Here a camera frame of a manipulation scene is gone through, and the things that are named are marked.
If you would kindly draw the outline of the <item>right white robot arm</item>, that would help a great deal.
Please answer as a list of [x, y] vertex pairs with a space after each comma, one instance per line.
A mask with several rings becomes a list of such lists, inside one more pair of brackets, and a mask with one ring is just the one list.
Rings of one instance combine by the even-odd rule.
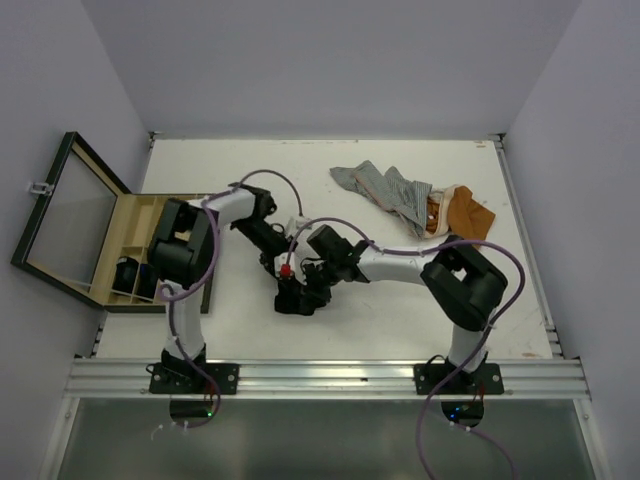
[[307, 239], [320, 263], [305, 271], [308, 286], [344, 282], [393, 281], [426, 287], [454, 324], [445, 379], [451, 389], [468, 392], [481, 380], [486, 349], [479, 345], [508, 286], [505, 275], [481, 252], [454, 235], [434, 253], [407, 248], [385, 253], [361, 240], [351, 244], [330, 226]]

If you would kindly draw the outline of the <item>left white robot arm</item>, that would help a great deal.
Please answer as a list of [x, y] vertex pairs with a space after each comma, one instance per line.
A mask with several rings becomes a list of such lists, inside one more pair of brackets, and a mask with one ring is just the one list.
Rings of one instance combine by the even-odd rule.
[[277, 210], [269, 191], [235, 184], [203, 199], [166, 201], [148, 248], [148, 262], [161, 281], [168, 339], [160, 365], [185, 392], [201, 390], [208, 379], [206, 343], [200, 321], [201, 293], [221, 252], [221, 231], [238, 230], [260, 252], [269, 274], [289, 246], [284, 232], [266, 218]]

